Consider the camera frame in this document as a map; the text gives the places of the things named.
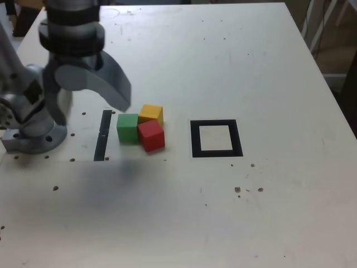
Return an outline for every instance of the black tape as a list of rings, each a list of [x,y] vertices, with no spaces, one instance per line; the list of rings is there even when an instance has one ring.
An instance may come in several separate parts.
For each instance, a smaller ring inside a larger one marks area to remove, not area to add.
[[[234,157],[243,156],[240,144],[237,122],[233,119],[224,120],[191,120],[192,157]],[[232,150],[203,151],[201,148],[200,126],[228,126]]]
[[[112,119],[112,110],[104,110],[102,114],[102,121],[100,123],[97,146],[95,147],[93,161],[104,161],[105,150],[107,149],[107,141],[109,136],[111,119]]]

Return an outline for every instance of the chair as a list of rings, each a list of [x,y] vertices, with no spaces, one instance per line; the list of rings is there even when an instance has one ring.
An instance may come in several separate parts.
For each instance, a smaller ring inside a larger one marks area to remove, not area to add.
[[[357,0],[345,0],[344,5],[342,6],[341,12],[336,20],[336,27],[340,27],[341,21],[343,19],[343,17],[345,16],[347,7],[349,6],[349,4],[351,6],[353,6],[353,8],[357,11]]]

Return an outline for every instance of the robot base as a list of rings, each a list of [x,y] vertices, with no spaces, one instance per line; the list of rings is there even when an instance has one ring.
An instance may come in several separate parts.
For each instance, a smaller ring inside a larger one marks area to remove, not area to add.
[[[54,124],[53,128],[42,136],[27,137],[19,130],[7,129],[2,137],[2,144],[7,152],[42,154],[56,148],[67,136],[67,127]]]

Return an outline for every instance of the green cube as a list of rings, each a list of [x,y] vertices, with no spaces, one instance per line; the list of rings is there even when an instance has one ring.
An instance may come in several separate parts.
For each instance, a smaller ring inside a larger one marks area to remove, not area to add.
[[[120,114],[118,116],[117,131],[120,142],[138,142],[138,117],[136,114]]]

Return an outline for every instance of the floor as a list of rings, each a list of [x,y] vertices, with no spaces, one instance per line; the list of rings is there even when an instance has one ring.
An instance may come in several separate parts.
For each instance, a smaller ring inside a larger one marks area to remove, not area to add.
[[[210,0],[192,0],[192,4],[207,4]],[[307,6],[310,0],[285,0],[297,27],[301,30]],[[218,3],[264,3],[278,2],[277,0],[218,0]],[[351,64],[352,58],[357,50],[357,12],[349,7],[340,28],[335,27],[335,21],[342,6],[342,1],[337,4],[335,12],[331,15],[330,21],[324,29],[320,51],[316,62],[322,73],[346,73]],[[12,25],[6,16],[5,5],[0,4],[0,22],[3,25],[8,37],[15,49],[20,45],[22,38],[12,37]],[[315,29],[309,29],[306,42],[312,40]]]

